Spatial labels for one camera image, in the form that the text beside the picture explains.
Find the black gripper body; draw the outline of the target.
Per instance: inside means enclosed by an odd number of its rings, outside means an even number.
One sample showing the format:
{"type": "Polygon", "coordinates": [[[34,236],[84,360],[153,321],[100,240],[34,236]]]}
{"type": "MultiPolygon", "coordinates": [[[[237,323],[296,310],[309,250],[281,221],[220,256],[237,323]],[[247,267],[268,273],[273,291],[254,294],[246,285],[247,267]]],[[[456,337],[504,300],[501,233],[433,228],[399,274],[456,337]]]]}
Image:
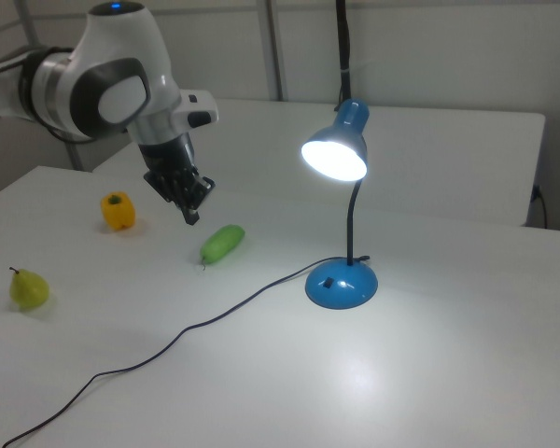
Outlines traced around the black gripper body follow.
{"type": "Polygon", "coordinates": [[[144,179],[162,198],[184,210],[197,210],[215,187],[201,176],[188,133],[157,145],[140,145],[148,171],[144,179]]]}

